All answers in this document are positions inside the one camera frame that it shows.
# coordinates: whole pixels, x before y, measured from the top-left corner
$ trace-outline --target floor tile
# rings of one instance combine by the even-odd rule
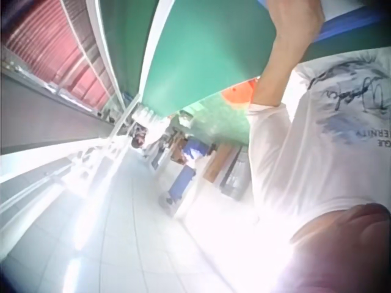
[[[130,272],[125,267],[102,264],[101,293],[146,293],[142,272]]]
[[[149,293],[185,293],[176,274],[145,273]]]
[[[142,268],[150,273],[174,273],[169,256],[164,251],[141,250]]]
[[[35,273],[41,274],[54,251],[57,240],[40,228],[32,225],[16,246],[10,256]]]
[[[11,256],[3,260],[1,270],[17,292],[34,293],[40,284],[41,275]]]
[[[216,275],[180,275],[187,293],[233,293]]]
[[[125,238],[104,237],[102,262],[128,270],[141,270],[137,247]]]

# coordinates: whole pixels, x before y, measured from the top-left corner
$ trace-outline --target green panel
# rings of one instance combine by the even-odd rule
[[[274,26],[257,0],[176,0],[156,49],[143,103],[169,115],[264,69]],[[390,45],[376,24],[314,44],[306,60]]]
[[[104,33],[121,92],[139,91],[142,61],[158,0],[100,0]]]
[[[220,95],[209,96],[185,108],[194,116],[191,131],[200,140],[211,143],[232,141],[249,143],[249,123],[245,109],[233,109]]]

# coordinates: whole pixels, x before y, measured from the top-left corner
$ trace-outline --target bright light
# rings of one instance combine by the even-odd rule
[[[62,293],[74,293],[78,282],[80,271],[80,259],[72,259],[65,273]]]
[[[98,219],[102,204],[111,183],[111,179],[116,174],[125,153],[126,148],[123,149],[122,153],[113,162],[107,176],[104,178],[104,180],[102,180],[101,184],[97,188],[96,194],[87,199],[76,223],[75,234],[73,237],[73,243],[76,250],[82,250],[87,243]]]
[[[84,198],[87,195],[88,183],[86,180],[81,178],[81,174],[82,169],[76,168],[70,173],[66,174],[62,180],[66,184],[67,189],[81,198]]]

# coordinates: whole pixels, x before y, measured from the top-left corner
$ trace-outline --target white tiled floor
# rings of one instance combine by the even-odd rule
[[[160,194],[145,162],[129,150],[81,251],[75,228],[86,201],[64,192],[5,259],[3,272],[20,292],[57,293],[78,259],[74,293],[232,292],[182,225],[160,208]]]

